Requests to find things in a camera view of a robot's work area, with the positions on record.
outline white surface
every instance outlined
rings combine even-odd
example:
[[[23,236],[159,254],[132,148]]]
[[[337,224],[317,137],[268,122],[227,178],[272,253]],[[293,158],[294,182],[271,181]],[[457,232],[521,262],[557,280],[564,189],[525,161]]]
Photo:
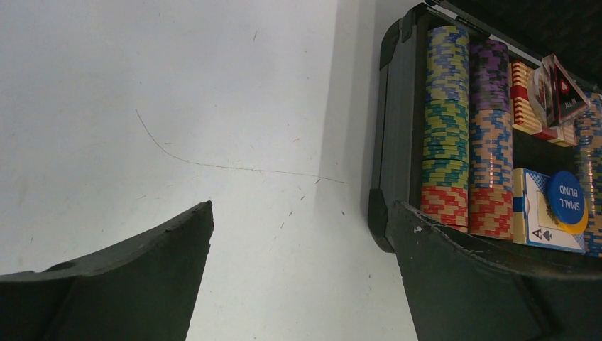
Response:
[[[82,2],[0,4],[0,273],[212,200],[188,340],[415,340],[364,215],[381,38],[418,1]]]

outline stack of poker chips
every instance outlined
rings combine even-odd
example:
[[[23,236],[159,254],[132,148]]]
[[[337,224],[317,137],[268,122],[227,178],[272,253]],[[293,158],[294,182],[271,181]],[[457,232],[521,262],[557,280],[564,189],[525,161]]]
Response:
[[[514,120],[506,44],[471,44],[470,74],[470,233],[512,239]]]
[[[420,209],[468,231],[469,35],[456,26],[429,31]]]
[[[588,212],[586,254],[602,257],[602,102],[598,94],[586,95],[591,106],[575,120],[575,162]]]

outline black plastic edge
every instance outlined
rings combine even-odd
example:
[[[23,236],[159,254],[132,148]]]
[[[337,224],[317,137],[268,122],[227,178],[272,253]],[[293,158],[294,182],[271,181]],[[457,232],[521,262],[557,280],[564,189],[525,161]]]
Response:
[[[387,106],[388,65],[381,69],[378,80],[378,103],[376,106],[376,129],[374,133],[374,154],[372,155],[371,188],[381,187],[383,166],[383,144],[385,136],[385,108]]]
[[[185,340],[213,229],[203,202],[44,272],[0,276],[0,339]]]
[[[422,147],[425,132],[425,103],[426,91],[424,84],[427,81],[427,39],[428,39],[429,16],[421,16],[416,25],[416,47],[414,55],[415,76],[412,84],[414,94],[414,106],[412,111],[412,143],[410,157],[410,182],[408,183],[407,202],[420,207],[422,194]]]
[[[407,203],[388,213],[421,340],[601,339],[597,259],[559,251],[550,262],[553,250],[459,232]]]
[[[416,24],[416,10],[409,10],[401,21],[401,42],[405,43],[412,36],[412,28]]]
[[[383,197],[383,191],[378,188],[370,190],[368,199],[368,227],[372,238],[384,252],[395,253],[385,235],[387,231],[388,208]]]
[[[381,42],[381,62],[378,66],[379,69],[382,69],[385,67],[385,65],[391,62],[398,40],[399,21],[396,21],[389,27],[387,33],[385,33],[385,36],[383,37],[383,41]]]

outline blue small blind button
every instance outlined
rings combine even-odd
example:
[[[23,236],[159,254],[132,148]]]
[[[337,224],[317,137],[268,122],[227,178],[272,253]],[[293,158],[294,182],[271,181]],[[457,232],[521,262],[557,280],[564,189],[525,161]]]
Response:
[[[549,205],[560,222],[575,225],[585,213],[585,199],[579,180],[566,170],[554,174],[546,193]]]

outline yellow poker chip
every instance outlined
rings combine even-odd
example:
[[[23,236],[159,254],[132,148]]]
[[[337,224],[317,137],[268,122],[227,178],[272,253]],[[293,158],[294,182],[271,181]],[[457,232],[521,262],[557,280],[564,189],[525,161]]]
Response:
[[[581,218],[581,220],[579,220],[578,223],[576,223],[575,225],[569,225],[569,224],[564,224],[563,222],[558,220],[558,226],[561,229],[563,229],[565,232],[568,232],[570,234],[581,234],[587,228],[587,218],[588,218],[587,212],[588,212],[587,205],[585,205],[584,216]]]

